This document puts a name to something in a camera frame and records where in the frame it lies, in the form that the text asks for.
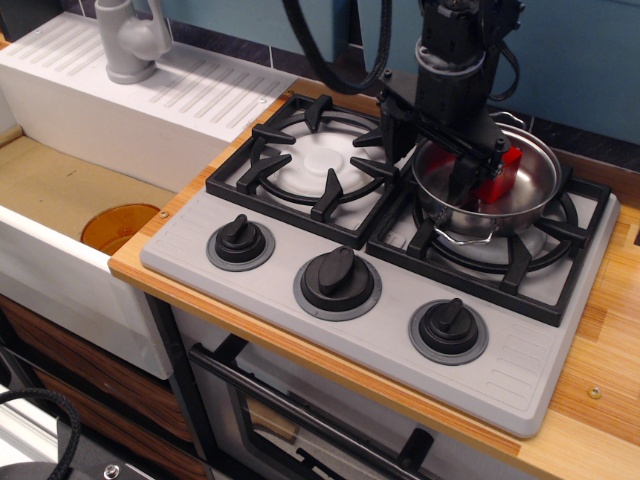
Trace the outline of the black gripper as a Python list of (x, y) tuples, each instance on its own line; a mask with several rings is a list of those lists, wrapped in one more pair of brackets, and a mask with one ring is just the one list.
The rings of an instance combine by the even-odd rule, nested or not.
[(449, 175), (447, 203), (462, 205), (481, 167), (495, 168), (511, 141), (489, 114), (496, 71), (464, 75), (387, 70), (381, 76), (380, 129), (385, 155), (397, 163), (419, 135), (458, 154)]

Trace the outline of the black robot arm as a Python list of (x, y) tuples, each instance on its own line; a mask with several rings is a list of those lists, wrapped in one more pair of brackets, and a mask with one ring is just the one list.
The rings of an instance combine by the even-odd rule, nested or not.
[(391, 162), (423, 136), (454, 154), (447, 201), (495, 177), (510, 141), (491, 118), (487, 103), (499, 59), (517, 59), (504, 39), (520, 26), (521, 1), (423, 1), (423, 26), (415, 46), (418, 72), (382, 80), (380, 130)]

